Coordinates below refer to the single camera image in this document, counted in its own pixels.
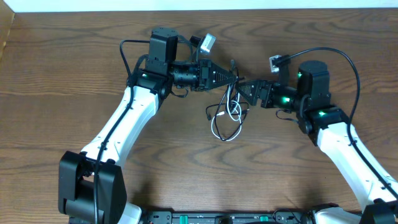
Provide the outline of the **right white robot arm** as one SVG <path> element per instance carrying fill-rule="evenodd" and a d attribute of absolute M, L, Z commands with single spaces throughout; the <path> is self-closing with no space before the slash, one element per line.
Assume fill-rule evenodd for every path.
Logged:
<path fill-rule="evenodd" d="M 361 214 L 329 203 L 303 212 L 295 223 L 395 223 L 397 181 L 378 163 L 362 143 L 344 111 L 331 104 L 327 65 L 310 60 L 298 68 L 296 88 L 289 87 L 285 65 L 277 65 L 277 81 L 253 80 L 236 85 L 250 104 L 295 113 L 301 132 L 319 147 L 338 168 L 354 192 Z"/>

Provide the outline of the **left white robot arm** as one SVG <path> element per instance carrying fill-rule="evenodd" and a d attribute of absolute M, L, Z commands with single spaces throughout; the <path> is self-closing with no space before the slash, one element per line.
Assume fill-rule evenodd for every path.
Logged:
<path fill-rule="evenodd" d="M 173 87 L 209 91 L 236 76 L 207 58 L 215 37 L 186 39 L 158 27 L 149 51 L 127 66 L 122 100 L 103 129 L 80 152 L 67 151 L 59 163 L 58 209 L 70 223 L 141 223 L 142 209 L 129 203 L 123 167 L 147 122 Z"/>

